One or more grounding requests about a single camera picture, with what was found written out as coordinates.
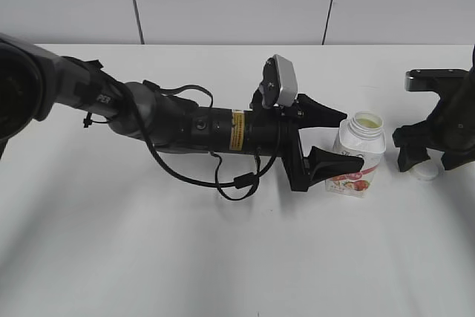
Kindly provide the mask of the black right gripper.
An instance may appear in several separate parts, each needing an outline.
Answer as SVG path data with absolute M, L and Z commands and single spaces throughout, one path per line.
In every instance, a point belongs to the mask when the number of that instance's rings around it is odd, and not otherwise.
M 393 132 L 393 142 L 399 149 L 400 172 L 429 160 L 428 149 L 443 152 L 442 165 L 445 171 L 450 171 L 475 161 L 474 118 L 424 120 L 403 125 Z

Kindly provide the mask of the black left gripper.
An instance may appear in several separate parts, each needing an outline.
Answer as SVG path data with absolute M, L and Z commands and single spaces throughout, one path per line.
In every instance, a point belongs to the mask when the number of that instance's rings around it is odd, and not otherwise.
M 299 129 L 338 128 L 347 114 L 322 105 L 299 94 L 290 107 L 262 106 L 263 95 L 253 94 L 247 112 L 247 148 L 263 156 L 275 156 L 281 161 L 294 192 L 307 192 L 310 186 L 332 177 L 359 172 L 364 165 L 361 157 L 336 154 L 313 146 L 304 158 Z

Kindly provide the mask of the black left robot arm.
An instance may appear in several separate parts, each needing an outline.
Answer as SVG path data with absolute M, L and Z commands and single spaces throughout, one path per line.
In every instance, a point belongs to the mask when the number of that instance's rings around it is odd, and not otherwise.
M 123 83 L 97 60 L 60 56 L 8 35 L 1 36 L 1 144 L 36 120 L 45 120 L 53 105 L 94 115 L 116 134 L 143 141 L 157 163 L 169 170 L 163 154 L 253 156 L 255 170 L 235 177 L 230 186 L 255 192 L 270 163 L 281 160 L 291 190 L 305 192 L 331 177 L 352 174 L 361 157 L 312 147 L 304 154 L 303 128 L 336 128 L 346 114 L 298 92 L 292 63 L 280 55 L 267 59 L 263 78 L 246 111 L 201 106 L 182 96 L 182 88 L 162 88 L 148 80 Z M 268 157 L 269 163 L 262 163 Z

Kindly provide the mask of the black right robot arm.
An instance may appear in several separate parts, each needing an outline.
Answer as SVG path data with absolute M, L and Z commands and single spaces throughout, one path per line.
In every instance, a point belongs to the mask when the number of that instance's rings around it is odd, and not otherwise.
M 442 165 L 450 171 L 474 161 L 474 68 L 413 69 L 406 73 L 405 90 L 434 92 L 439 96 L 425 120 L 403 125 L 393 134 L 399 149 L 400 172 L 430 159 L 428 150 L 442 153 Z

